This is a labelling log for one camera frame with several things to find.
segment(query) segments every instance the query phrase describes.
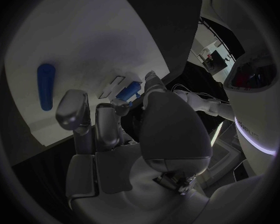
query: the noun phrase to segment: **blue object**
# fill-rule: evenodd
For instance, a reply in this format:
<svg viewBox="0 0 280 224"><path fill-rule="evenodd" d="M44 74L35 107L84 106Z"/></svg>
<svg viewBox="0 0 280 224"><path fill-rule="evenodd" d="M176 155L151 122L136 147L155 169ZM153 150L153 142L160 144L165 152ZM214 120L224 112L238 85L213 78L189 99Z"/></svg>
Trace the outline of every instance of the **blue object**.
<svg viewBox="0 0 280 224"><path fill-rule="evenodd" d="M135 95L139 90L141 90L141 84L139 82L133 81L130 85L124 88L120 93L116 96L117 99L127 101L133 95Z"/></svg>
<svg viewBox="0 0 280 224"><path fill-rule="evenodd" d="M55 67L50 64L42 64L37 69L38 95L40 106L44 111L53 108L55 71Z"/></svg>

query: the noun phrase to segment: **blue handle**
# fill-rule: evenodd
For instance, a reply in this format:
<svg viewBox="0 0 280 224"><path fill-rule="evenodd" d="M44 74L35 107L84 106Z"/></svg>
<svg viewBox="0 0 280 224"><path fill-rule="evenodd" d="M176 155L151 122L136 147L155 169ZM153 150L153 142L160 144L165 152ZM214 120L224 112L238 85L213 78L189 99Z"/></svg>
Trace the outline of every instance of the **blue handle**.
<svg viewBox="0 0 280 224"><path fill-rule="evenodd" d="M40 106L44 111L49 111L53 108L55 71L55 67L50 64L42 64L37 69L38 95Z"/></svg>

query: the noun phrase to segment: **light strip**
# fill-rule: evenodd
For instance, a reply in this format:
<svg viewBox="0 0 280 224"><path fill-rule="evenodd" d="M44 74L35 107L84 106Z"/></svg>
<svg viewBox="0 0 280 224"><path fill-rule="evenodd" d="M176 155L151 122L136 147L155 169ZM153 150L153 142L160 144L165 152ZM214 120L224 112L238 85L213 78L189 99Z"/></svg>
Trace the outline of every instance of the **light strip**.
<svg viewBox="0 0 280 224"><path fill-rule="evenodd" d="M217 139L217 137L218 137L218 134L219 134L219 132L220 132L220 130L221 130L222 124L223 124L223 122L222 122L221 124L218 125L217 130L216 130L216 132L215 132L215 134L214 134L214 137L212 138L212 141L211 141L211 146L212 146L212 147L213 147L213 145L214 145L214 143L215 143L215 141L216 141L216 139Z"/></svg>
<svg viewBox="0 0 280 224"><path fill-rule="evenodd" d="M266 153L266 154L270 154L270 155L275 155L276 151L271 151L271 150L267 150L265 148L260 147L257 143L255 143L251 138L249 138L245 132L243 131L243 128L239 125L237 118L235 117L235 123L236 126L239 130L239 132L242 134L242 136L251 144L253 145L255 148L257 148L259 151Z"/></svg>

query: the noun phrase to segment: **purple light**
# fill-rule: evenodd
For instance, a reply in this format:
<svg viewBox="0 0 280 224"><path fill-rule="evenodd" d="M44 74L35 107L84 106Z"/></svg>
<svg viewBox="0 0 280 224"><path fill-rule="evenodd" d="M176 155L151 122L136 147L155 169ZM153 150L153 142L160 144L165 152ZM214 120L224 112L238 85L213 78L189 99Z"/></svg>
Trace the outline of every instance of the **purple light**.
<svg viewBox="0 0 280 224"><path fill-rule="evenodd" d="M242 134L242 136L251 144L253 145L255 148L257 148L259 151L269 154L269 155L275 155L276 151L271 151L271 150L267 150L265 148L262 148L261 146L259 146L257 143L255 143L255 141L253 141L251 138L249 138L243 131L243 128L239 125L237 118L235 117L235 123L236 123L236 127L238 128L239 132Z"/></svg>

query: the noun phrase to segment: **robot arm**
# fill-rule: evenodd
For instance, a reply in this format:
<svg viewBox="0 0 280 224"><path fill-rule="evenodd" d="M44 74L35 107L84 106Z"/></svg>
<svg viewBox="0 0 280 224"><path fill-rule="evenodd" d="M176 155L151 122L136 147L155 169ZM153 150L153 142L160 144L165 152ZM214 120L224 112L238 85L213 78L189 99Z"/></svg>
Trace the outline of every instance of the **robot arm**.
<svg viewBox="0 0 280 224"><path fill-rule="evenodd" d="M217 99L203 99L193 92L175 90L174 93L186 101L195 111L204 111L211 116L219 115L228 120L235 121L231 105L223 104Z"/></svg>

